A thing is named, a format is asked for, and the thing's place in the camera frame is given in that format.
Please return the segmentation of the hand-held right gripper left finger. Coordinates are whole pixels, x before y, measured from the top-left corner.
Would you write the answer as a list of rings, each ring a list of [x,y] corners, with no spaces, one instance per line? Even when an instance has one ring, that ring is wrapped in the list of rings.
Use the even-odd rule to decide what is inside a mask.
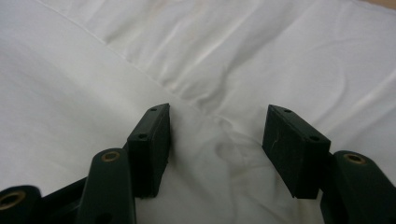
[[[135,197],[157,196],[170,146],[170,105],[155,105],[147,110],[127,138]]]

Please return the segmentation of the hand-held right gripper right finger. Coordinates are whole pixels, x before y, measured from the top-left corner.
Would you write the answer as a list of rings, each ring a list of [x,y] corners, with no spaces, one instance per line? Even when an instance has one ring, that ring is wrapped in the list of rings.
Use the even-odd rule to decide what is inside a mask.
[[[268,105],[262,149],[292,197],[316,199],[331,141],[292,110]]]

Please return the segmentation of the white tiered skirt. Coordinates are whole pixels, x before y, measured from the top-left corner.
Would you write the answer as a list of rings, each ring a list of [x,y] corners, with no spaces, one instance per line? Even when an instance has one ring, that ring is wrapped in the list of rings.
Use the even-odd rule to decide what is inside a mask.
[[[396,10],[359,0],[0,0],[0,190],[49,194],[171,107],[138,224],[323,224],[262,150],[268,105],[396,184]]]

